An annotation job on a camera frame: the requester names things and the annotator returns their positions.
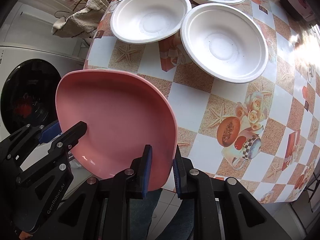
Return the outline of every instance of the beige towel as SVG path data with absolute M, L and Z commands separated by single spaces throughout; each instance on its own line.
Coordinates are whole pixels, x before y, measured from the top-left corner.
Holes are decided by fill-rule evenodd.
M 56 21 L 51 33 L 62 38 L 93 37 L 108 5 L 108 0 L 88 0 L 80 11 Z

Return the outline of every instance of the metal rivet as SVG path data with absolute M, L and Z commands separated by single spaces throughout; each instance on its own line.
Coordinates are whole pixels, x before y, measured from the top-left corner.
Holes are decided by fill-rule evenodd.
M 64 164 L 64 163 L 61 163 L 60 164 L 60 166 L 59 166 L 59 169 L 61 170 L 61 171 L 64 171 L 65 169 L 66 169 L 66 165 Z
M 199 171 L 197 169 L 191 169 L 189 172 L 191 175 L 194 175 L 194 176 L 199 174 Z
M 95 177 L 90 177 L 89 179 L 87 179 L 87 183 L 89 185 L 95 184 L 97 182 L 97 178 Z
M 237 180 L 235 178 L 228 178 L 227 179 L 227 182 L 230 184 L 230 185 L 235 185 L 237 183 Z
M 125 175 L 132 175 L 132 174 L 134 174 L 134 170 L 133 169 L 126 169 L 126 170 L 124 170 L 124 174 Z

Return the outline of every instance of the pink bowl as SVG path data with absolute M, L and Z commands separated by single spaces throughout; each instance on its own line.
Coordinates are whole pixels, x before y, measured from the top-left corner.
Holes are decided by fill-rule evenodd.
M 178 128 L 167 99 L 150 82 L 123 71 L 74 71 L 58 85 L 56 108 L 62 132 L 79 121 L 87 123 L 88 130 L 72 154 L 88 171 L 111 178 L 129 168 L 150 144 L 148 190 L 166 183 Z

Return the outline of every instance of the table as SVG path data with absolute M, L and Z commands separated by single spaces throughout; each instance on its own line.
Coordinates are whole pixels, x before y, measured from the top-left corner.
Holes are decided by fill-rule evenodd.
M 218 179 L 237 178 L 261 203 L 296 200 L 320 157 L 320 69 L 314 65 L 320 49 L 314 31 L 295 22 L 279 0 L 234 5 L 261 28 L 269 61 L 253 82 L 232 84 L 193 63 L 179 33 L 152 44 L 119 41 L 110 18 L 120 2 L 113 0 L 103 16 L 84 68 L 129 71 L 154 84 L 175 113 L 181 154 L 195 168 Z M 234 126 L 223 122 L 228 117 L 241 124 L 231 145 Z M 244 152 L 254 158 L 243 159 Z M 174 191 L 172 173 L 163 188 Z

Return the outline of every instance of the black round glass door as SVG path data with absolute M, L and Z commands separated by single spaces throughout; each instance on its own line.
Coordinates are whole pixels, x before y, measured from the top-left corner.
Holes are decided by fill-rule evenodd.
M 61 77 L 42 59 L 30 59 L 9 75 L 1 93 L 3 124 L 12 134 L 24 125 L 44 126 L 57 120 L 55 94 Z

